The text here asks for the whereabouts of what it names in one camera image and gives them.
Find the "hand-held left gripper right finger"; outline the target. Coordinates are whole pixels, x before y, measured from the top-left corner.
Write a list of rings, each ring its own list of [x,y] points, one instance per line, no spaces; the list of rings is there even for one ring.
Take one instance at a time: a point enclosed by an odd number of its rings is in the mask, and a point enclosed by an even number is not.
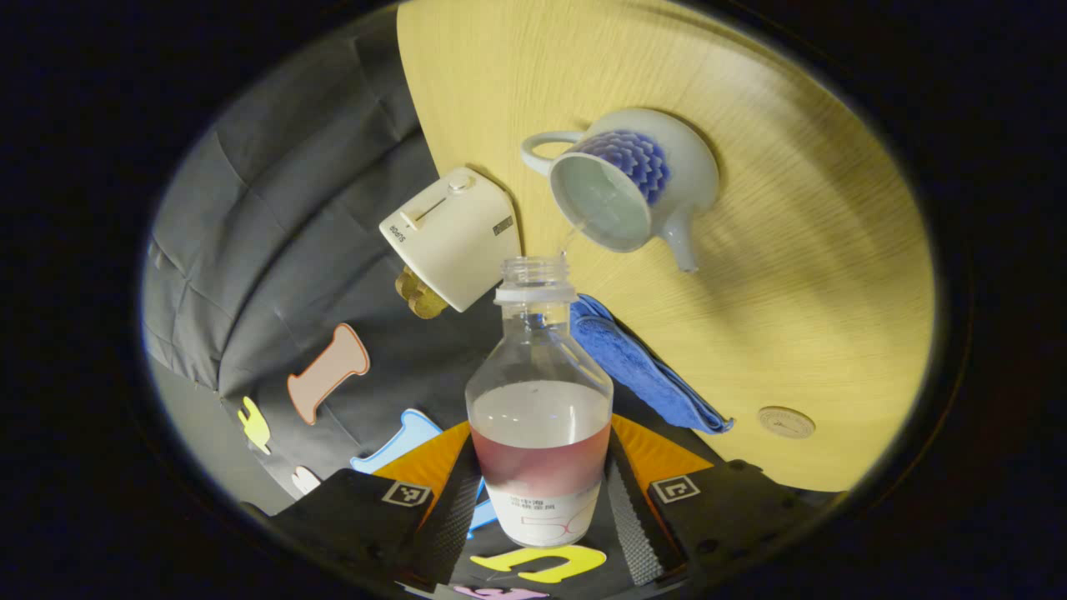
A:
[[[743,460],[713,465],[697,453],[614,415],[606,462],[609,506],[630,581],[708,585],[766,558],[824,515],[824,506]]]

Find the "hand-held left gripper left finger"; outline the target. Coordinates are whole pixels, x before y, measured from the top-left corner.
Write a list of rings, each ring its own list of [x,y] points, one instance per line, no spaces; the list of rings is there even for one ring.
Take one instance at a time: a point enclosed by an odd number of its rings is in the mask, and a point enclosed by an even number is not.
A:
[[[375,473],[344,468],[277,515],[243,512],[284,548],[371,593],[453,577],[481,481],[468,422]]]

